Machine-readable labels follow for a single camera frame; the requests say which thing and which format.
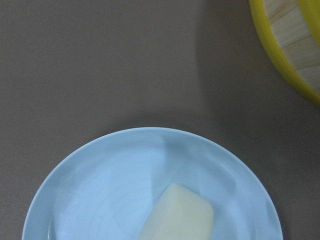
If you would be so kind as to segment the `white steamed bun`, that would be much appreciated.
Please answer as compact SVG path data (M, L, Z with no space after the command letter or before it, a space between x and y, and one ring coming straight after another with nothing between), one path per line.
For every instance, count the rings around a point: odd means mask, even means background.
M139 234L140 240L209 240L214 209L209 201L173 183L161 195Z

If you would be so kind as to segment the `light blue plate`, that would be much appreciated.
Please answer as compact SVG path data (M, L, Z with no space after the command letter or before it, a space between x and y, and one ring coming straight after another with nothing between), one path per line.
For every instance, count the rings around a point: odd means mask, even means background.
M75 150L43 181L23 226L24 240L136 240L172 183L214 209L213 240L281 240L276 208L255 174L202 136L139 127Z

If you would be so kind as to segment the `yellow bamboo steamer basket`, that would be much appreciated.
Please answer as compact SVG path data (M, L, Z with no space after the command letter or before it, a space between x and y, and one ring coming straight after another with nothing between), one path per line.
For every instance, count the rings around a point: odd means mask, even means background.
M320 2L251 0L253 23L268 57L306 99L320 104Z

